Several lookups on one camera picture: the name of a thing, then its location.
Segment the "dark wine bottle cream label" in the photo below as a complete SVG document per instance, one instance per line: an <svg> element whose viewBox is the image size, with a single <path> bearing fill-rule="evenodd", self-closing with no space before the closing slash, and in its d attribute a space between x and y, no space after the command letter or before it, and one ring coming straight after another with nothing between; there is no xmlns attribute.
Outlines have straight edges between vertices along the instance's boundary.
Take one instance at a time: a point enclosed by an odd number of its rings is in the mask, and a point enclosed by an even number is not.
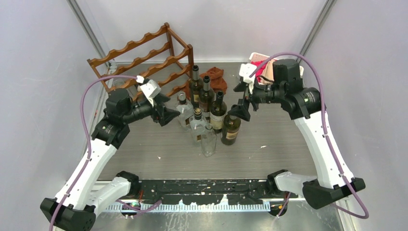
<svg viewBox="0 0 408 231"><path fill-rule="evenodd" d="M221 142L224 145L233 145L236 142L241 127L241 119L227 114L223 121Z"/></svg>

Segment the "clear bottle gold cap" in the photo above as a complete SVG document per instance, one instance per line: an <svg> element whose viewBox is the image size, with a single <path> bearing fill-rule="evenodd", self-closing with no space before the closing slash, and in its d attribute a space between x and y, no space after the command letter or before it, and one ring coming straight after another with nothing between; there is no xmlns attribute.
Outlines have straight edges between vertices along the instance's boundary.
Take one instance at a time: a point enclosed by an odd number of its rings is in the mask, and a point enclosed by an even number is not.
<svg viewBox="0 0 408 231"><path fill-rule="evenodd" d="M193 116L189 118L190 127L191 127L191 136L193 139L194 145L199 145L201 142L201 135L205 130L207 125L206 118L202 115L200 108L195 108L193 111Z"/></svg>

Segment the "clear bottle front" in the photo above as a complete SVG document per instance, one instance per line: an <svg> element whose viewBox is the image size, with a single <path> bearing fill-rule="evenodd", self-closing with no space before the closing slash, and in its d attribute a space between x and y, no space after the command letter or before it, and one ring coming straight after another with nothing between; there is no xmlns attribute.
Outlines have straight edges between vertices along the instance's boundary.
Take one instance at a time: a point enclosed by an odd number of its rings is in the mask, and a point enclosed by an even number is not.
<svg viewBox="0 0 408 231"><path fill-rule="evenodd" d="M206 124L201 134L201 150L205 157L210 157L215 153L217 135L211 124Z"/></svg>

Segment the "dark green wine bottle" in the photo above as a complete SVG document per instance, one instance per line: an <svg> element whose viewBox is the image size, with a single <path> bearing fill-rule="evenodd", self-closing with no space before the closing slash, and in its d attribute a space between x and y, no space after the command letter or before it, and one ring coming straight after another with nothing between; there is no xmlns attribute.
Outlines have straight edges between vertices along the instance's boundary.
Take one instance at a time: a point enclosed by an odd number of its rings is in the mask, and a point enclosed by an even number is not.
<svg viewBox="0 0 408 231"><path fill-rule="evenodd" d="M210 105L210 124L215 133L220 133L222 131L226 113L227 105L224 102L224 92L218 91L216 93L216 99Z"/></svg>

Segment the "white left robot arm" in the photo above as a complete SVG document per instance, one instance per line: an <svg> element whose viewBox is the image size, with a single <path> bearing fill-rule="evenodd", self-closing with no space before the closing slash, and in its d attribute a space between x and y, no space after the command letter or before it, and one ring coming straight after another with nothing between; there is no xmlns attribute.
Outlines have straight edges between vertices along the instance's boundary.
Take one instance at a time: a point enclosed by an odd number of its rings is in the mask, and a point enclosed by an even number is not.
<svg viewBox="0 0 408 231"><path fill-rule="evenodd" d="M124 196L133 199L140 194L139 177L124 170L97 192L91 193L91 189L129 134L130 123L151 117L155 123L165 126L179 116L178 111L166 107L168 101L170 97L161 93L136 102L126 89L108 94L104 117L90 136L87 151L74 173L54 198L44 198L40 204L51 228L89 231L109 205Z"/></svg>

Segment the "square clear bottle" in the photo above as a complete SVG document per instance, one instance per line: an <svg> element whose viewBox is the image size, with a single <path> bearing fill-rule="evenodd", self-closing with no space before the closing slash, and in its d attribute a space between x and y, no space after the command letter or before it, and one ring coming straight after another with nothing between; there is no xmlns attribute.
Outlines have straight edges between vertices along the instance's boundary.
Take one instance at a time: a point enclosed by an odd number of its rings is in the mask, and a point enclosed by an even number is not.
<svg viewBox="0 0 408 231"><path fill-rule="evenodd" d="M178 122L184 130L189 130L190 118L193 116L193 105L187 99L186 93L181 92L177 97L177 104L175 109L180 113Z"/></svg>

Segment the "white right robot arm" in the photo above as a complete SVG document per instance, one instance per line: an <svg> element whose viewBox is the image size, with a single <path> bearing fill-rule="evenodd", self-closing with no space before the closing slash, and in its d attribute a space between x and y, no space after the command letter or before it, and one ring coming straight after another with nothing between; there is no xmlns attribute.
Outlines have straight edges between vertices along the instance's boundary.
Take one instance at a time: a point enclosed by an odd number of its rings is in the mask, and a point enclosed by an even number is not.
<svg viewBox="0 0 408 231"><path fill-rule="evenodd" d="M279 104L303 135L317 173L306 176L282 169L269 174L268 194L278 198L284 193L294 193L305 198L314 209L356 196L366 184L350 171L332 137L322 90L304 86L296 60L268 58L268 61L272 64L273 79L267 84L256 79L259 65L240 66L240 80L234 91L242 92L243 97L228 115L249 121L249 106L257 110L261 103Z"/></svg>

